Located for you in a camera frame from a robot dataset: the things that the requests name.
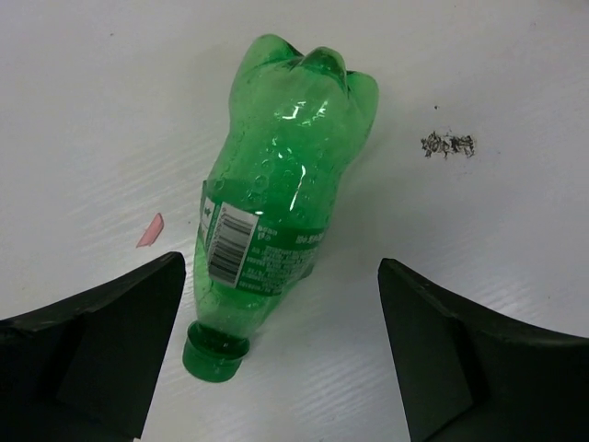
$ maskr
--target table surface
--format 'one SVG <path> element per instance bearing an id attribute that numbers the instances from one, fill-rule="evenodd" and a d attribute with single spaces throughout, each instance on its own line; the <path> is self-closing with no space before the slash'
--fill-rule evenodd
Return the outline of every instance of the table surface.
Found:
<path id="1" fill-rule="evenodd" d="M 383 257 L 589 336 L 588 20 L 586 0 L 1 2 L 2 316 L 180 250 L 189 276 L 145 442 L 408 441 Z M 340 50 L 375 76 L 380 109 L 313 276 L 211 385 L 180 362 L 201 182 L 240 58 L 266 32 Z M 477 155 L 425 158 L 420 138 L 448 129 Z M 157 212 L 163 234 L 136 249 Z"/>

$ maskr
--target green plastic bottle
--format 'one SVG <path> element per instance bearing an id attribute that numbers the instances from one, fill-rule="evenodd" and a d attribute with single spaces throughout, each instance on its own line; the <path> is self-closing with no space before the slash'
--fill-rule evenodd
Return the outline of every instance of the green plastic bottle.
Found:
<path id="1" fill-rule="evenodd" d="M 346 71 L 331 49 L 304 56 L 275 35 L 252 43 L 231 89 L 229 135 L 202 189 L 198 320 L 183 356 L 192 375 L 233 377 L 248 338 L 310 273 L 377 102 L 375 80 Z"/>

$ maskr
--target barcode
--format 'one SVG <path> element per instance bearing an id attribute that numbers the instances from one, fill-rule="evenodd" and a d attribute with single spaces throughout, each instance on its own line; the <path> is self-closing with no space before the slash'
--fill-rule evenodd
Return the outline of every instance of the barcode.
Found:
<path id="1" fill-rule="evenodd" d="M 235 287 L 258 217 L 225 205 L 209 252 L 211 279 Z"/>

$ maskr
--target bottle cap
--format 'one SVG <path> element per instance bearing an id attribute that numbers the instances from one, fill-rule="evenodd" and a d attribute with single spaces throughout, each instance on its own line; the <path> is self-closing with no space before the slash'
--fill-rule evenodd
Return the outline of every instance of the bottle cap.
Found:
<path id="1" fill-rule="evenodd" d="M 194 377 L 208 382 L 231 379 L 249 351 L 249 340 L 220 340 L 222 333 L 194 321 L 188 328 L 182 363 Z"/>

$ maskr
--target debris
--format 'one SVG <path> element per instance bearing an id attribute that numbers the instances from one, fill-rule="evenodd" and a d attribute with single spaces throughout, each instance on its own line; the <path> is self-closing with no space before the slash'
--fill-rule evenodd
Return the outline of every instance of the debris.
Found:
<path id="1" fill-rule="evenodd" d="M 448 154 L 463 154 L 470 158 L 475 155 L 475 139 L 471 135 L 439 135 L 434 131 L 427 138 L 422 138 L 422 149 L 427 158 L 432 154 L 444 154 L 444 158 Z"/>
<path id="2" fill-rule="evenodd" d="M 162 233 L 163 229 L 164 217 L 162 214 L 157 213 L 149 227 L 145 230 L 145 233 L 141 236 L 141 239 L 139 239 L 139 242 L 135 248 L 151 246 L 154 242 L 156 242 L 157 237 L 159 237 L 159 234 Z"/>

